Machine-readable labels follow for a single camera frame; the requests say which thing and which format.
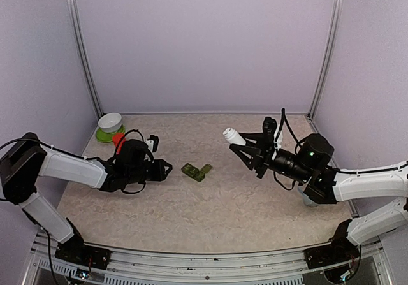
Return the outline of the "white pill bottle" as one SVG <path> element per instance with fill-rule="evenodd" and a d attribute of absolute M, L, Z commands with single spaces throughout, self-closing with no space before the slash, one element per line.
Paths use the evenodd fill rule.
<path fill-rule="evenodd" d="M 246 145 L 245 139 L 233 128 L 226 128 L 222 134 L 230 145 Z"/>

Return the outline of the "green weekly pill organizer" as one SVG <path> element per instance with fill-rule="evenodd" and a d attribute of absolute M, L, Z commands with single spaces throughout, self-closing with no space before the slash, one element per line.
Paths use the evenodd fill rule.
<path fill-rule="evenodd" d="M 202 182 L 206 175 L 213 169 L 211 164 L 205 164 L 201 168 L 197 168 L 192 164 L 186 163 L 182 168 L 181 171 L 184 175 L 194 179 L 197 182 Z"/>

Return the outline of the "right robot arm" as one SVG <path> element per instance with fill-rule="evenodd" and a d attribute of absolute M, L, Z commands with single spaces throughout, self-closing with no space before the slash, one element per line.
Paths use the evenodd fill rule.
<path fill-rule="evenodd" d="M 267 170 L 305 184 L 304 194 L 317 204 L 336 204 L 359 198 L 392 196 L 389 204 L 346 221 L 345 237 L 328 244 L 326 257 L 339 262 L 351 244 L 363 242 L 407 224 L 407 162 L 365 170 L 341 170 L 328 165 L 334 148 L 319 133 L 312 133 L 293 154 L 282 149 L 273 133 L 223 133 L 230 149 L 262 178 Z"/>

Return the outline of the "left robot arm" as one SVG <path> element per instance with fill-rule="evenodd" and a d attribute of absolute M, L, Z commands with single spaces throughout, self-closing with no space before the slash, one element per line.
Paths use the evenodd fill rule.
<path fill-rule="evenodd" d="M 52 177 L 83 184 L 106 193 L 127 193 L 127 186 L 162 182 L 173 170 L 163 159 L 155 159 L 158 139 L 120 140 L 122 147 L 108 160 L 66 152 L 39 140 L 36 134 L 2 145 L 9 148 L 1 158 L 1 185 L 6 201 L 19 206 L 63 246 L 73 261 L 81 263 L 89 257 L 89 248 L 76 227 L 38 191 L 39 177 Z"/>

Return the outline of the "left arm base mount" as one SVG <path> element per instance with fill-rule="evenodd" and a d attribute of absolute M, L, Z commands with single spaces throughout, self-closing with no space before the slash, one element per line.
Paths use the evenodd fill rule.
<path fill-rule="evenodd" d="M 67 242 L 58 243 L 55 252 L 57 259 L 100 270 L 107 269 L 110 256 L 110 250 L 85 244 L 82 236 L 76 232 Z"/>

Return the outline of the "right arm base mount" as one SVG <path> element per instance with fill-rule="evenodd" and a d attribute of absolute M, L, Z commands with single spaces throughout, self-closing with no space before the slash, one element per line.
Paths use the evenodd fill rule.
<path fill-rule="evenodd" d="M 359 258 L 359 245 L 354 245 L 346 237 L 332 238 L 329 244 L 304 250 L 309 269 L 320 268 Z"/>

